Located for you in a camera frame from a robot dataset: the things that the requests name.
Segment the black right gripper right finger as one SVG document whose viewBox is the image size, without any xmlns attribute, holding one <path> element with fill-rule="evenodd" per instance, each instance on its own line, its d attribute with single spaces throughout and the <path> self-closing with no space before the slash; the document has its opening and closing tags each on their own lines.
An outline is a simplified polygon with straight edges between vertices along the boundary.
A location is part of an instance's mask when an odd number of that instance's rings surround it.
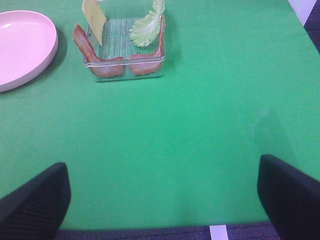
<svg viewBox="0 0 320 240">
<path fill-rule="evenodd" d="M 271 154 L 260 157 L 257 193 L 282 240 L 320 238 L 320 182 Z"/>
</svg>

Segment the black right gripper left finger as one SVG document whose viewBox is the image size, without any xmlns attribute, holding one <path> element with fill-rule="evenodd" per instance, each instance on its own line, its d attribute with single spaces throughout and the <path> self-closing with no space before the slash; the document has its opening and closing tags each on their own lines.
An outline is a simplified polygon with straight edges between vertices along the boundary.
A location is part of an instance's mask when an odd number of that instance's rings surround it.
<svg viewBox="0 0 320 240">
<path fill-rule="evenodd" d="M 71 202 L 67 165 L 57 162 L 0 200 L 2 240 L 53 240 Z"/>
</svg>

